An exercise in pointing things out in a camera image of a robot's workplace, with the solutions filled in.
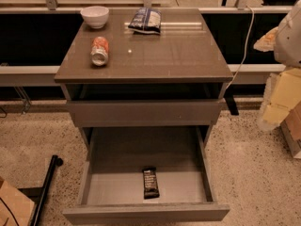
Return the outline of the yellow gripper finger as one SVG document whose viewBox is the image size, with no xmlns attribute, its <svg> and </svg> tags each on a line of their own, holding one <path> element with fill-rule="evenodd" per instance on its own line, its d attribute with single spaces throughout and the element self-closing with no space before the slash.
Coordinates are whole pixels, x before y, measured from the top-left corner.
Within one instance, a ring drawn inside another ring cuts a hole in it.
<svg viewBox="0 0 301 226">
<path fill-rule="evenodd" d="M 259 40 L 257 40 L 253 48 L 260 52 L 271 52 L 274 50 L 276 44 L 276 36 L 278 32 L 278 27 L 272 28 L 265 35 L 263 35 Z"/>
<path fill-rule="evenodd" d="M 301 69 L 289 67 L 268 77 L 257 124 L 262 131 L 279 127 L 301 102 Z"/>
</svg>

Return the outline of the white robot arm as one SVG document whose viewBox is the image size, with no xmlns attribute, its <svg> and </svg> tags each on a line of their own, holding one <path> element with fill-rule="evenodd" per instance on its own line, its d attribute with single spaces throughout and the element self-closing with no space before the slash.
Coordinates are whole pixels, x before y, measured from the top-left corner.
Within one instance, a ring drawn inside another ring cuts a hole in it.
<svg viewBox="0 0 301 226">
<path fill-rule="evenodd" d="M 266 81 L 257 123 L 262 131 L 270 131 L 279 127 L 301 102 L 301 1 L 253 48 L 273 51 L 275 61 L 285 66 L 282 73 L 271 73 Z"/>
</svg>

